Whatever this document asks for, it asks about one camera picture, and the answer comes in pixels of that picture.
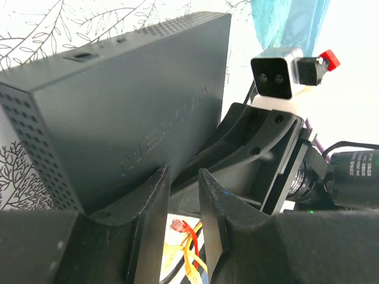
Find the black network switch box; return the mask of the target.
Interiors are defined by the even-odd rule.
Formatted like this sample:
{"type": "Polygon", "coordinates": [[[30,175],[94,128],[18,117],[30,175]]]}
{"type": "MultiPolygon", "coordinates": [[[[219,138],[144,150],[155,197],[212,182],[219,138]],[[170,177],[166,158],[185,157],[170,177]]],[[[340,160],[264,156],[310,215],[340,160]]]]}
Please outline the black network switch box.
{"type": "Polygon", "coordinates": [[[1,72],[2,208],[91,214],[177,177],[220,123],[230,24],[196,12],[1,72]]]}

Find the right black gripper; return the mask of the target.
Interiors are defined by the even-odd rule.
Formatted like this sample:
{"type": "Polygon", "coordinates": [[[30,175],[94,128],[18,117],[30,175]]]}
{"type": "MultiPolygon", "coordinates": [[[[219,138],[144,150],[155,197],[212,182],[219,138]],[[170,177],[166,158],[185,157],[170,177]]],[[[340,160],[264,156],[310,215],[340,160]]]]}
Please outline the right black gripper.
{"type": "Polygon", "coordinates": [[[171,214],[198,216],[198,172],[266,213],[285,201],[297,211],[376,210],[378,146],[340,141],[318,151],[299,116],[234,103],[171,186],[171,214]]]}

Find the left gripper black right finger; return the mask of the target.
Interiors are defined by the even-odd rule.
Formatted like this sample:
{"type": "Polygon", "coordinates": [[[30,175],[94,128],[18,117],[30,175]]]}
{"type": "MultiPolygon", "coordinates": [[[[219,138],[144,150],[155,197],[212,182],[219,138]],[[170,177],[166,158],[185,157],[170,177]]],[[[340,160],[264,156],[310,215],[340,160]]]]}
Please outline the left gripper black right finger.
{"type": "Polygon", "coordinates": [[[211,283],[377,283],[378,213],[267,215],[198,173],[211,283]]]}

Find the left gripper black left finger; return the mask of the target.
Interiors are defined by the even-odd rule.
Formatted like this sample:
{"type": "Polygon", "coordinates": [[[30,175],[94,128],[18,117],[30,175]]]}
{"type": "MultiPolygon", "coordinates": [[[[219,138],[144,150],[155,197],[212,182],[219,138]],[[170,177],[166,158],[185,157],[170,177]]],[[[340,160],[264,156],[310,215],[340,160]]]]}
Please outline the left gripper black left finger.
{"type": "Polygon", "coordinates": [[[2,283],[158,283],[171,171],[91,216],[2,211],[2,283]]]}

